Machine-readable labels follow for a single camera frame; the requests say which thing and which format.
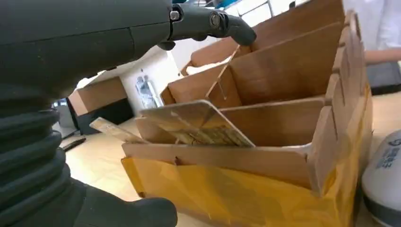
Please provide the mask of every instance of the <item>white shirt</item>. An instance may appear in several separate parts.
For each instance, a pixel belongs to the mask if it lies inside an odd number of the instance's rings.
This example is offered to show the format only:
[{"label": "white shirt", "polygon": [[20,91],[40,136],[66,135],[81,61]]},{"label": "white shirt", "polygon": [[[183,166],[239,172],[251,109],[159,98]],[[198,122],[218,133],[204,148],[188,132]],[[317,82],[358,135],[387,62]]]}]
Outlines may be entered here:
[{"label": "white shirt", "polygon": [[357,12],[367,50],[401,47],[401,0],[343,0],[343,5]]}]

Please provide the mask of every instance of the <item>window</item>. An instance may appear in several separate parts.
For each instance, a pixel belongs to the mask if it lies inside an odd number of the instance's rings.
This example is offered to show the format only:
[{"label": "window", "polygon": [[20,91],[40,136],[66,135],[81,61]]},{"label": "window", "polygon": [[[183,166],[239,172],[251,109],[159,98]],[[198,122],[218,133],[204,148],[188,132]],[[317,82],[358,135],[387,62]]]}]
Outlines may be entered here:
[{"label": "window", "polygon": [[286,12],[289,9],[289,4],[293,1],[294,0],[270,0],[273,14],[277,16],[278,14]]},{"label": "window", "polygon": [[251,27],[271,17],[268,0],[242,0],[229,6],[225,11],[242,19]]}]

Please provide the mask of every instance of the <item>cardboard divider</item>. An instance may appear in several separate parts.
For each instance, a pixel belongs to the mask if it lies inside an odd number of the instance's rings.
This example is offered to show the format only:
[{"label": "cardboard divider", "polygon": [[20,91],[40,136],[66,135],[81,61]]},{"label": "cardboard divider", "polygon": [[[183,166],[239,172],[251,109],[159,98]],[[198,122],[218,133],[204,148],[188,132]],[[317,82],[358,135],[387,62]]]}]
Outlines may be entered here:
[{"label": "cardboard divider", "polygon": [[207,92],[217,80],[225,65],[184,77],[167,85],[176,103],[205,99]]},{"label": "cardboard divider", "polygon": [[332,107],[325,106],[320,112],[312,139],[312,150],[307,157],[314,192],[323,193],[324,183],[337,161],[337,141]]},{"label": "cardboard divider", "polygon": [[168,87],[164,88],[164,90],[160,93],[160,98],[163,101],[164,105],[170,105],[175,103],[175,99],[170,92]]},{"label": "cardboard divider", "polygon": [[344,22],[341,1],[306,2],[253,27],[258,37],[251,50],[261,50],[335,22]]},{"label": "cardboard divider", "polygon": [[238,95],[233,74],[226,65],[217,80],[210,87],[206,98],[217,108],[241,106],[242,102]]},{"label": "cardboard divider", "polygon": [[366,76],[366,64],[365,64],[365,48],[361,42],[360,29],[358,17],[354,11],[351,12],[351,18],[349,20],[350,39],[353,49],[354,67],[357,70],[357,76],[360,81],[360,95],[363,96],[365,93],[365,86],[367,83]]},{"label": "cardboard divider", "polygon": [[323,98],[221,109],[256,146],[299,146],[310,143]]},{"label": "cardboard divider", "polygon": [[366,68],[363,60],[363,45],[357,36],[356,29],[345,26],[341,32],[332,72],[340,77],[347,116],[351,116],[366,84]]},{"label": "cardboard divider", "polygon": [[355,31],[355,34],[357,35],[358,39],[362,40],[358,15],[355,13],[354,10],[351,10],[351,9],[347,10],[347,13],[346,13],[345,19],[344,19],[344,25],[350,26],[351,29],[353,31]]},{"label": "cardboard divider", "polygon": [[232,60],[229,68],[242,103],[324,94],[341,30],[342,24],[334,23]]},{"label": "cardboard divider", "polygon": [[185,144],[255,147],[206,100],[145,109],[141,114]]},{"label": "cardboard divider", "polygon": [[135,125],[138,128],[140,136],[151,143],[175,144],[177,138],[166,132],[146,117],[135,118]]}]

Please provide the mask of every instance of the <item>wall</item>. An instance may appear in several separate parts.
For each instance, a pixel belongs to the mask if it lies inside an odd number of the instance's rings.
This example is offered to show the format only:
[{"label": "wall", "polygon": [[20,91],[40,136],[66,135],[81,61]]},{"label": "wall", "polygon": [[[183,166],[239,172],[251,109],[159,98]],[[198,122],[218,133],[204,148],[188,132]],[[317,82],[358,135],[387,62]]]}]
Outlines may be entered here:
[{"label": "wall", "polygon": [[207,37],[205,40],[201,42],[197,42],[193,39],[185,39],[179,40],[175,42],[175,47],[171,51],[172,56],[174,57],[175,63],[177,64],[177,68],[181,70],[191,59],[191,54],[207,45],[210,45],[216,42],[217,38]]},{"label": "wall", "polygon": [[242,0],[226,9],[226,13],[239,16],[251,27],[271,17],[266,0]]},{"label": "wall", "polygon": [[149,76],[156,93],[160,94],[169,82],[179,79],[178,68],[171,53],[160,51],[152,57],[137,62],[135,66],[120,75],[122,85],[127,93],[128,100],[136,116],[142,110],[143,104],[136,90],[138,76],[143,76],[140,69]]}]

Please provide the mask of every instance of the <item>yellow plastic wrap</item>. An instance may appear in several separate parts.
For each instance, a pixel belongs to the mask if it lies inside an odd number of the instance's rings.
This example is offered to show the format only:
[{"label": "yellow plastic wrap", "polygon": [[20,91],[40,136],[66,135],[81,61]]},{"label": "yellow plastic wrap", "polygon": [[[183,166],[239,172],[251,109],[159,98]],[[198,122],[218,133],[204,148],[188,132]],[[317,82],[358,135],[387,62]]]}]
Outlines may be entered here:
[{"label": "yellow plastic wrap", "polygon": [[321,198],[289,183],[218,167],[174,166],[135,158],[125,158],[122,163],[137,191],[143,190],[147,197],[168,198],[179,210],[223,225],[351,226],[362,138],[371,122],[369,92],[360,100]]}]

